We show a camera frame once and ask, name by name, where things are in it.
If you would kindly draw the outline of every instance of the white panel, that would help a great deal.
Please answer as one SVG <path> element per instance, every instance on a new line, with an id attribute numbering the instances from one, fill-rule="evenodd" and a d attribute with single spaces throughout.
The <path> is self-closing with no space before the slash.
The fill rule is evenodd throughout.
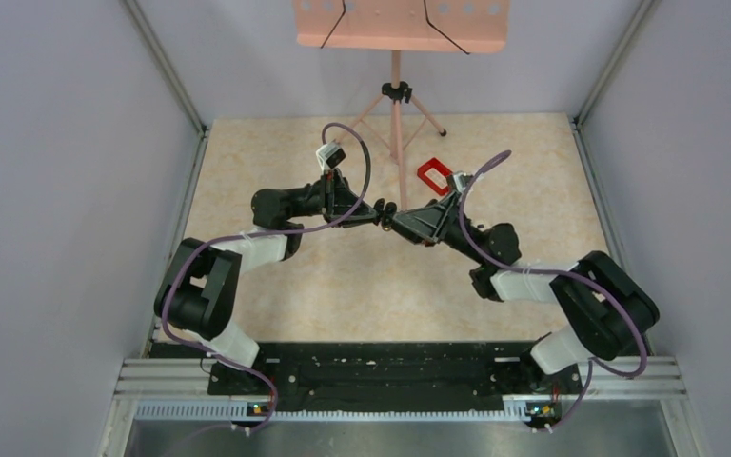
<path id="1" fill-rule="evenodd" d="M 118 1 L 0 1 L 0 456 L 96 452 L 195 146 Z"/>
<path id="2" fill-rule="evenodd" d="M 731 1 L 664 1 L 588 124 L 634 276 L 731 454 Z"/>
<path id="3" fill-rule="evenodd" d="M 575 114 L 638 3 L 512 0 L 505 50 L 408 52 L 403 77 L 434 112 Z M 298 45 L 287 0 L 141 5 L 205 119 L 355 114 L 390 78 L 388 51 Z"/>

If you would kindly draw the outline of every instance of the red object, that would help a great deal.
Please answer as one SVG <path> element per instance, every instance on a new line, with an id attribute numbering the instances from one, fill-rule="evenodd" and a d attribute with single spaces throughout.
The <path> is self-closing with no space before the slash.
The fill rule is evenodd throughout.
<path id="1" fill-rule="evenodd" d="M 444 186 L 442 187 L 441 184 L 437 183 L 433 180 L 433 178 L 430 177 L 430 175 L 437 177 L 437 174 L 441 174 L 443 179 L 439 179 L 439 183 L 444 183 Z M 419 169 L 416 171 L 416 176 L 419 176 L 419 179 L 425 182 L 431 189 L 433 189 L 436 193 L 438 193 L 440 196 L 445 196 L 447 192 L 449 192 L 449 186 L 446 184 L 446 177 L 452 174 L 452 171 L 450 171 L 444 164 L 439 161 L 439 159 L 433 157 L 432 159 L 424 162 Z"/>

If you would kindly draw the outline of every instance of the beige tabletop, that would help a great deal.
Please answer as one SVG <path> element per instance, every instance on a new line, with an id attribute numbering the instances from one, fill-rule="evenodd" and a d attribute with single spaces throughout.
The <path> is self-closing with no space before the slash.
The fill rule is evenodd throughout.
<path id="1" fill-rule="evenodd" d="M 252 228 L 250 197 L 258 189 L 296 188 L 320 175 L 314 151 L 328 121 L 290 118 L 218 120 L 188 219 L 186 236 L 207 240 Z M 523 260 L 571 261 L 605 249 L 598 216 L 564 114 L 444 115 L 449 134 L 424 129 L 405 154 L 412 208 L 436 194 L 415 176 L 437 157 L 453 170 L 474 171 L 513 151 L 473 189 L 473 223 L 509 222 Z M 406 131 L 421 117 L 407 116 Z M 388 131 L 388 118 L 369 124 Z M 361 129 L 373 171 L 366 197 L 398 201 L 398 174 L 384 145 Z M 344 142 L 341 170 L 359 192 L 364 160 Z M 307 227 L 320 217 L 297 220 Z M 233 318 L 259 341 L 465 341 L 535 339 L 566 320 L 556 304 L 496 303 L 473 290 L 476 264 L 439 245 L 414 246 L 374 226 L 305 235 L 291 259 L 240 278 Z"/>

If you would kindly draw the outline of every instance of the music stand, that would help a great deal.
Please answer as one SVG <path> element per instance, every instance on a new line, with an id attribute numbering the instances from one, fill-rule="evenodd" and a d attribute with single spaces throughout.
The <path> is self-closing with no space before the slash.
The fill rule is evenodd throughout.
<path id="1" fill-rule="evenodd" d="M 320 48 L 359 48 L 391 51 L 391 80 L 351 124 L 363 124 L 382 141 L 399 165 L 400 209 L 407 208 L 405 148 L 426 121 L 446 136 L 412 87 L 400 77 L 403 50 L 498 52 L 505 46 L 510 0 L 293 0 L 298 43 Z M 391 100 L 391 132 L 387 142 L 366 123 L 382 101 Z M 425 116 L 403 143 L 402 102 L 412 103 Z"/>

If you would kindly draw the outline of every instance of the gray floor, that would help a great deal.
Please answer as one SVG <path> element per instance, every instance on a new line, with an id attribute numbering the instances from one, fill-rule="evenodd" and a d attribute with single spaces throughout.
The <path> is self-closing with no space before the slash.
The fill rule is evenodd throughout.
<path id="1" fill-rule="evenodd" d="M 206 423 L 136 422 L 127 457 L 672 457 L 658 403 L 587 402 L 553 435 L 504 423 L 278 423 L 246 438 L 215 429 L 172 448 Z"/>

